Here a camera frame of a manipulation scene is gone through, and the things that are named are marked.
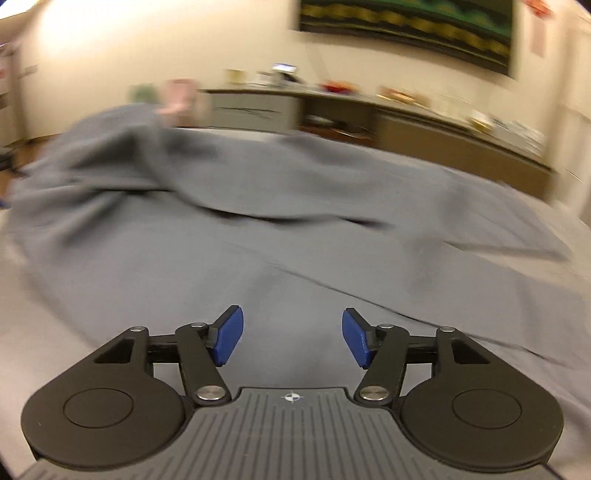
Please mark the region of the grey trousers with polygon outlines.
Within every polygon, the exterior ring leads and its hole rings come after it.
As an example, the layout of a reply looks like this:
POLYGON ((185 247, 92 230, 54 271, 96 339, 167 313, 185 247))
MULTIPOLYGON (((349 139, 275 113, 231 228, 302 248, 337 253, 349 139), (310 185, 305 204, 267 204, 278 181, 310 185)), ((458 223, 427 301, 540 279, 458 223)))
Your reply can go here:
POLYGON ((315 346, 359 299, 590 364, 588 294, 489 261, 566 260, 567 245, 514 190, 400 155, 170 128, 127 105, 27 166, 9 228, 54 308, 94 339, 238 303, 260 343, 315 346))

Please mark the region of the long TV cabinet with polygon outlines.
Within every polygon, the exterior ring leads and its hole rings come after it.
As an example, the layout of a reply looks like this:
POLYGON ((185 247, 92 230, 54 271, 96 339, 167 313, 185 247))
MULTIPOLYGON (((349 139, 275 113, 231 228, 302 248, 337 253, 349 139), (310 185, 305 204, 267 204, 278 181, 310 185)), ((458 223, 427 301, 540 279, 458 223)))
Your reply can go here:
POLYGON ((303 87, 224 86, 208 90, 212 128, 301 131, 410 156, 473 174, 546 200, 556 172, 542 157, 460 120, 377 96, 303 87))

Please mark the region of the white tray with items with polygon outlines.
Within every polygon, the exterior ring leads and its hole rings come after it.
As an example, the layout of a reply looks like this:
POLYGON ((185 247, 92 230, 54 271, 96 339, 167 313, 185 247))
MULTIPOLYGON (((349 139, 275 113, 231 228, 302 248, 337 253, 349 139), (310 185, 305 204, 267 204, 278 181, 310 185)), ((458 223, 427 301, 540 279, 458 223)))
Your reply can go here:
POLYGON ((477 110, 472 111, 468 122, 474 129, 514 147, 527 150, 538 156, 542 156, 544 153, 545 135, 521 122, 505 122, 477 110))

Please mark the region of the pink plastic chair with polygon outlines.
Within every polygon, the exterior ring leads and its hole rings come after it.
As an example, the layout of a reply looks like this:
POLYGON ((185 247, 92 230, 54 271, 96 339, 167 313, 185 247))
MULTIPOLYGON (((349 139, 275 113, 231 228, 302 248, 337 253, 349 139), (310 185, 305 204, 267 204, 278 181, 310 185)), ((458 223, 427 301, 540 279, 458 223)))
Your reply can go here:
POLYGON ((192 79, 168 80, 163 87, 159 115, 171 127, 197 127, 197 82, 192 79))

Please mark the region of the green plastic chair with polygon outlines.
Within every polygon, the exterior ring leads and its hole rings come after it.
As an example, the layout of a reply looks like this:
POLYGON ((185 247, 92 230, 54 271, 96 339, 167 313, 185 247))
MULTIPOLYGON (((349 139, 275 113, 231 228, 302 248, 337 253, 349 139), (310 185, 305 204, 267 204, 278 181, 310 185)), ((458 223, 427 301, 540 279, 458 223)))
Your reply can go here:
POLYGON ((137 104, 160 104, 158 89, 151 83, 132 85, 129 88, 128 100, 137 104))

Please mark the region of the red fruit plate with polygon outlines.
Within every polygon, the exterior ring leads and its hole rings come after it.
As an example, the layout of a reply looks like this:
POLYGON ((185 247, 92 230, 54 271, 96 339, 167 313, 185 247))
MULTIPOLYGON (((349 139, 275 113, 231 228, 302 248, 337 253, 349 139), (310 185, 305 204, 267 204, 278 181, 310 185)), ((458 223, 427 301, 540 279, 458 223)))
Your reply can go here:
POLYGON ((355 84, 344 81, 325 81, 320 84, 322 90, 335 94, 353 94, 359 91, 355 84))

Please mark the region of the yellow cup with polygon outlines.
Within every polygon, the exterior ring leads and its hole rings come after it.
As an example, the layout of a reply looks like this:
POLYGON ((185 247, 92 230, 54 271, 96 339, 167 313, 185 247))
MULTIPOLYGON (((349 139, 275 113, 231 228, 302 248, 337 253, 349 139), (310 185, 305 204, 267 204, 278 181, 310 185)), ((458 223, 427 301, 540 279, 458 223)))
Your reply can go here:
POLYGON ((240 69, 225 70, 226 83, 231 85, 242 85, 245 83, 245 71, 240 69))

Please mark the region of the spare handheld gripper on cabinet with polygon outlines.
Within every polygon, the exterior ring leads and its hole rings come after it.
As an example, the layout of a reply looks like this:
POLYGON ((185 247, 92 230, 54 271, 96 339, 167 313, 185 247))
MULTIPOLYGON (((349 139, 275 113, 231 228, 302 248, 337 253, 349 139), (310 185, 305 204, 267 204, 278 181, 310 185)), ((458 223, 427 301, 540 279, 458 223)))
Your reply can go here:
POLYGON ((273 84, 276 86, 287 84, 299 84, 301 79, 297 77, 297 66, 287 63, 276 63, 271 67, 273 84))

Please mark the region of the wall television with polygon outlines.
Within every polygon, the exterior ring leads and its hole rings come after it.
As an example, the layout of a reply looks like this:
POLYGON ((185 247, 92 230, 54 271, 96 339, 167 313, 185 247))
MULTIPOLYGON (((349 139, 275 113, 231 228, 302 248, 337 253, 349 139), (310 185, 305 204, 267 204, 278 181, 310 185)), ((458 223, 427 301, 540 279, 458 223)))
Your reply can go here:
POLYGON ((511 74, 512 1, 301 1, 303 32, 377 38, 511 74))

